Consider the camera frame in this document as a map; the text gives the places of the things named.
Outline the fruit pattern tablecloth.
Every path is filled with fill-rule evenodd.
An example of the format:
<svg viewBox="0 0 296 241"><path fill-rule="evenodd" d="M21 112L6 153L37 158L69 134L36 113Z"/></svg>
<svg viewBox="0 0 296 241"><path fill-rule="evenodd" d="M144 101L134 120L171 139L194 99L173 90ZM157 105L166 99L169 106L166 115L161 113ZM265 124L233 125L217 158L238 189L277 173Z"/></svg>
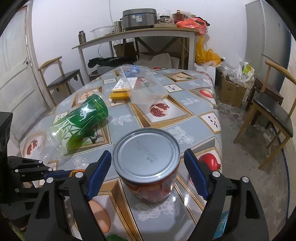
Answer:
<svg viewBox="0 0 296 241"><path fill-rule="evenodd" d="M221 171L221 125L215 68L125 65L67 97L21 142L24 158L84 181L92 164L107 167L86 198L64 196L55 211L54 178L43 188L27 240L188 240L207 192L198 194L186 155Z"/></svg>

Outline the cardboard box on floor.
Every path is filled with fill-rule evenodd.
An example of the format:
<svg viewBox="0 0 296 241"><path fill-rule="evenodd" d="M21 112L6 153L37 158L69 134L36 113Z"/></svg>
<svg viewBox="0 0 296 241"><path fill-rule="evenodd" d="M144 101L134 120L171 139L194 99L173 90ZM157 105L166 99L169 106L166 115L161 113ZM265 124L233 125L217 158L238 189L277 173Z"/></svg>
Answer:
<svg viewBox="0 0 296 241"><path fill-rule="evenodd" d="M229 104L234 107L240 107L246 88L228 81L223 75L219 80L218 94L222 103Z"/></svg>

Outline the clear plastic bowl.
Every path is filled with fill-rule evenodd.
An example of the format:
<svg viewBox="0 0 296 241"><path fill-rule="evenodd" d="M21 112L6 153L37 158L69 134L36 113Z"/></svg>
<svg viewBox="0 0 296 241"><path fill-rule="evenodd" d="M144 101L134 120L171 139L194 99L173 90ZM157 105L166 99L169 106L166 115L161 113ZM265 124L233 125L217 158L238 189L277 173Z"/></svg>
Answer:
<svg viewBox="0 0 296 241"><path fill-rule="evenodd" d="M101 38L103 36L112 34L114 30L114 26L103 26L99 28L95 28L90 32L93 34L94 39Z"/></svg>

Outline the clear plastic container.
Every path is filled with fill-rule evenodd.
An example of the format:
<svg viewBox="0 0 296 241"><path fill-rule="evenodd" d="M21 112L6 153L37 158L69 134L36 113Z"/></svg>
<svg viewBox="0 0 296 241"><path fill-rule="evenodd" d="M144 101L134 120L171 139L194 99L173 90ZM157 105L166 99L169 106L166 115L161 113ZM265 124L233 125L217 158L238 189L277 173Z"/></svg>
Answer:
<svg viewBox="0 0 296 241"><path fill-rule="evenodd" d="M124 71L133 65L123 65L120 67L122 78L127 78ZM129 97L131 102L137 105L152 105L165 97L168 92L159 83L155 75L148 68L139 66L140 74Z"/></svg>

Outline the left wooden chair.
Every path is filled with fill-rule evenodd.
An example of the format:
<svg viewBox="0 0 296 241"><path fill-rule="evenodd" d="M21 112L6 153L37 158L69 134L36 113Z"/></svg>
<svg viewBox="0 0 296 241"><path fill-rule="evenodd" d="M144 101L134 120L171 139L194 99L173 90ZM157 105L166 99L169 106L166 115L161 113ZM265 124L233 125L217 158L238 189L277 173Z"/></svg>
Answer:
<svg viewBox="0 0 296 241"><path fill-rule="evenodd" d="M56 104L56 102L55 102L55 100L54 100L54 98L53 98L53 96L52 96L52 94L50 92L51 90L54 90L54 89L57 90L57 91L61 90L63 95L65 97L68 97L69 95L72 94L71 90L70 90L70 87L69 87L69 84L68 84L68 82L71 79L74 79L76 81L80 80L82 86L85 85L85 83L83 81L83 78L82 78L82 75L81 75L81 72L80 72L79 69L64 73L64 70L63 70L63 67L62 67L62 64L61 64L61 59L62 59L62 56L53 58L53 59L48 60L45 63L43 63L38 68L38 71L39 71L39 73L41 75L41 79L43 81L43 84L44 84L44 86L46 88L46 91L48 92L48 94L50 96L50 99L53 102L54 106L57 106L57 104ZM46 80L45 80L44 75L43 75L43 70L48 68L50 65L53 65L55 62L58 64L61 75L56 80L51 82L50 84L46 84Z"/></svg>

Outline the black clothes under table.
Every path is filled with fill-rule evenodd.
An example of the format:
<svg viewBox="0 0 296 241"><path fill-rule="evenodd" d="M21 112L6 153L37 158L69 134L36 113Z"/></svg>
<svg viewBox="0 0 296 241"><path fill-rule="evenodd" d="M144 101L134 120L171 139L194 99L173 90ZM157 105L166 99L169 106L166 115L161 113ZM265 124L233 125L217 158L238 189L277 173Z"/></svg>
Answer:
<svg viewBox="0 0 296 241"><path fill-rule="evenodd" d="M132 64L135 62L137 58L135 56L133 57L109 57L109 58L93 58L90 59L87 66L89 68L93 68L96 65L98 66L109 66L109 67L118 67L125 64Z"/></svg>

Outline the green scream plastic bottle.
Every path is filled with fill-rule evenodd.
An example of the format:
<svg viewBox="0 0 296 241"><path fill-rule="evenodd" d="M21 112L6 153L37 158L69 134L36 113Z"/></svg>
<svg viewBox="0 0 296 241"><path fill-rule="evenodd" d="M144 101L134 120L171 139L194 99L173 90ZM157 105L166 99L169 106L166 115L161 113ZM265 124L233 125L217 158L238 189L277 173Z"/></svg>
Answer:
<svg viewBox="0 0 296 241"><path fill-rule="evenodd" d="M55 160L80 149L86 138L94 141L98 128L107 120L110 107L108 98L100 92L86 98L81 106L46 129L45 145L38 157L44 162Z"/></svg>

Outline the red tin can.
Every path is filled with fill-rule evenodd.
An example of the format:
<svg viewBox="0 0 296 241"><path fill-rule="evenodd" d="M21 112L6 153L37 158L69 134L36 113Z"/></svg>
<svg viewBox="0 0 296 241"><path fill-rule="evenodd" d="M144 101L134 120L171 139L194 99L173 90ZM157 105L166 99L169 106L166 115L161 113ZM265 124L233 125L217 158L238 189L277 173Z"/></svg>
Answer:
<svg viewBox="0 0 296 241"><path fill-rule="evenodd" d="M112 164L137 198L157 203L170 195L180 158L180 146L170 133L157 128L141 128L116 143Z"/></svg>

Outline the orange peel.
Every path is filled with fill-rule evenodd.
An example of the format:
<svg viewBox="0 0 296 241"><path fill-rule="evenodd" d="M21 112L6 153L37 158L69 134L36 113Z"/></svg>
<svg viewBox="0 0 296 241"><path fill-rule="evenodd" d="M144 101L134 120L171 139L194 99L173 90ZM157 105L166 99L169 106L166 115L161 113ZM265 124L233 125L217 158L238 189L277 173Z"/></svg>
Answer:
<svg viewBox="0 0 296 241"><path fill-rule="evenodd" d="M72 170L69 174L69 177L72 177L72 176L75 176L76 173L78 172L84 172L84 169L75 169L75 170Z"/></svg>

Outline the wooden chair black seat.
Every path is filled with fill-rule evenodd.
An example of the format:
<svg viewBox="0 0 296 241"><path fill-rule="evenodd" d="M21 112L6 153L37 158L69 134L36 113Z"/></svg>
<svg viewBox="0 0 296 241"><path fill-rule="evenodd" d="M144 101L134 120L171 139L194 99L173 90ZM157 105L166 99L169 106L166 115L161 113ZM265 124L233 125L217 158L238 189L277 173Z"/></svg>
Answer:
<svg viewBox="0 0 296 241"><path fill-rule="evenodd" d="M270 163L275 158L275 156L284 148L287 142L293 137L291 116L295 109L294 102L292 104L290 111L286 112L280 104L278 104L274 99L272 99L270 96L264 93L268 83L271 69L275 69L289 81L295 84L295 78L289 73L287 69L269 60L266 60L265 63L268 66L268 70L265 77L265 81L263 82L263 87L260 93L253 99L251 109L248 111L244 119L243 125L241 126L237 136L233 141L234 143L238 142L239 138L241 137L246 127L252 121L257 112L263 114L266 118L268 118L269 121L271 121L278 128L276 136L273 138L273 140L269 143L267 147L270 148L274 141L280 136L280 134L283 134L285 139L273 152L271 152L269 157L261 163L261 165L259 166L260 170L262 170L265 165Z"/></svg>

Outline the orange plastic bag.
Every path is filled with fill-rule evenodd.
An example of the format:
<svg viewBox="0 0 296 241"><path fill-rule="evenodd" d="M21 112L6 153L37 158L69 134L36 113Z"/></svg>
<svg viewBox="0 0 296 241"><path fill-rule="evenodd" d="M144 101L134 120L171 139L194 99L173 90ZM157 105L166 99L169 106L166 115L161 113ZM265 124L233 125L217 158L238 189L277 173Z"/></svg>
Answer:
<svg viewBox="0 0 296 241"><path fill-rule="evenodd" d="M201 36L207 33L209 23L200 17L188 18L176 23L178 28L192 29L198 32Z"/></svg>

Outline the yellow plastic bag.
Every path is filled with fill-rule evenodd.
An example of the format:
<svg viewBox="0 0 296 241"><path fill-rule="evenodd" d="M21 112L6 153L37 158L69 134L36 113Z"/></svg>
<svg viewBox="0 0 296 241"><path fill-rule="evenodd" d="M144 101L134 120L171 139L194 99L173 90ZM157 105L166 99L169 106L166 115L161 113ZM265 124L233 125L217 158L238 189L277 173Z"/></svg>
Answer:
<svg viewBox="0 0 296 241"><path fill-rule="evenodd" d="M217 53L214 53L212 49L205 50L203 41L204 37L201 36L196 42L195 63L200 66L208 65L214 67L221 64L222 58Z"/></svg>

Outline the yellow medicine box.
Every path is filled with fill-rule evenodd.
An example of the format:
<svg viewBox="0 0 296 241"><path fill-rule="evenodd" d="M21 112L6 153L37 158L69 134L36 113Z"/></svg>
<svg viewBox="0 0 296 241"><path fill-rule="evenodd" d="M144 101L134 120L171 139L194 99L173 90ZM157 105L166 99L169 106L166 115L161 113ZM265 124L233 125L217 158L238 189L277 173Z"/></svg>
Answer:
<svg viewBox="0 0 296 241"><path fill-rule="evenodd" d="M136 81L137 77L120 78L115 87L111 90L109 97L112 100L129 99Z"/></svg>

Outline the grey rice cooker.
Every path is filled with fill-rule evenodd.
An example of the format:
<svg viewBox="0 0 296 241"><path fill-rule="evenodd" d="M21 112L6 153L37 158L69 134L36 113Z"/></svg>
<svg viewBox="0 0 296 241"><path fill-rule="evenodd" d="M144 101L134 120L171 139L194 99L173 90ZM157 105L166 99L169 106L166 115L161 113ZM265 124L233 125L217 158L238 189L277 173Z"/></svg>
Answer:
<svg viewBox="0 0 296 241"><path fill-rule="evenodd" d="M127 9L122 12L125 31L152 28L157 23L157 11L151 8Z"/></svg>

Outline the blue wrapper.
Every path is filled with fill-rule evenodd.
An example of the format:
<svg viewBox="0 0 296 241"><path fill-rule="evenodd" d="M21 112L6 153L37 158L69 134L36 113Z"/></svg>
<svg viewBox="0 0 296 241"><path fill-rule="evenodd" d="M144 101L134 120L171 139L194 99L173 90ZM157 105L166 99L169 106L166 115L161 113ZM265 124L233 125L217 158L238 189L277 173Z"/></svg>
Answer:
<svg viewBox="0 0 296 241"><path fill-rule="evenodd" d="M140 68L136 65L129 66L124 73L127 78L137 77L140 74Z"/></svg>

